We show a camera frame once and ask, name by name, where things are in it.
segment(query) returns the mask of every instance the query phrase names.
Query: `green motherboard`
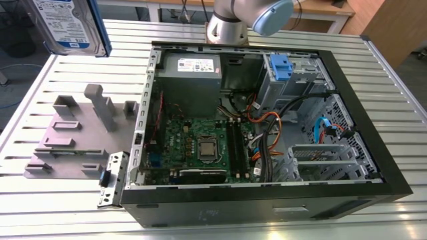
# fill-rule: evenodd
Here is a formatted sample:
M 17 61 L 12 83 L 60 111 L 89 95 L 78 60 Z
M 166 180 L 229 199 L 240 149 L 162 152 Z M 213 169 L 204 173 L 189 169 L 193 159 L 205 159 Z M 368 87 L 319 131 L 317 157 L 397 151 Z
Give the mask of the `green motherboard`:
M 239 141 L 241 142 L 241 155 L 239 161 L 244 174 L 232 171 L 236 159 L 231 156 L 239 146 L 229 142 L 229 127 L 233 124 L 239 131 Z M 154 162 L 152 171 L 152 185 L 168 185 L 173 169 L 220 169 L 227 171 L 225 183 L 251 183 L 255 178 L 249 168 L 248 157 L 248 134 L 253 131 L 249 122 L 229 123 L 225 120 L 204 119 L 172 119 L 166 121 L 162 154 L 149 157 L 150 163 Z

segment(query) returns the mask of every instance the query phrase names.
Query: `motherboard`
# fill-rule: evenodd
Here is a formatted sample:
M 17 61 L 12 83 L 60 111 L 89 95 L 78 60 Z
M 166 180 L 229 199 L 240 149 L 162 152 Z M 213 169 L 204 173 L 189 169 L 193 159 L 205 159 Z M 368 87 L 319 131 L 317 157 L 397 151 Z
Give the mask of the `motherboard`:
M 240 121 L 168 120 L 162 153 L 148 153 L 149 184 L 253 182 L 247 147 L 252 128 Z

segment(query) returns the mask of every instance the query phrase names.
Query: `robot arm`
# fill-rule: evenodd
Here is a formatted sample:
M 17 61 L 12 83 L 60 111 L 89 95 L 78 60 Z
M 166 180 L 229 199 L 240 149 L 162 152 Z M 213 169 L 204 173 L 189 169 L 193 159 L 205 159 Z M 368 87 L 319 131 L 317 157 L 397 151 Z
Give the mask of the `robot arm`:
M 247 27 L 269 36 L 288 22 L 292 11 L 292 0 L 217 0 L 207 26 L 208 40 L 241 45 L 248 39 Z

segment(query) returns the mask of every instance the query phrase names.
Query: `metal bracket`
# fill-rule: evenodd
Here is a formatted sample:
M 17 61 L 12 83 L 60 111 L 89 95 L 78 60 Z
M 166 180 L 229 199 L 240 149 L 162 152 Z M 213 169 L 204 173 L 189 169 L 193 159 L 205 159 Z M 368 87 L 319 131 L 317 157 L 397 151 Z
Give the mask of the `metal bracket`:
M 120 199 L 125 183 L 128 161 L 129 153 L 125 151 L 109 155 L 106 168 L 101 173 L 98 180 L 100 196 L 97 209 L 121 208 Z

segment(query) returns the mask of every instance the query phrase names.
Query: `cpu socket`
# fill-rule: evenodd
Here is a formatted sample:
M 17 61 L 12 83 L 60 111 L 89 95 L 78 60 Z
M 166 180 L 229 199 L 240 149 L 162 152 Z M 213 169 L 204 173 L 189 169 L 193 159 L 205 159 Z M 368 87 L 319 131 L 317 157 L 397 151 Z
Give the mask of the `cpu socket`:
M 215 136 L 200 136 L 197 138 L 197 159 L 204 164 L 211 164 L 219 159 L 217 139 Z

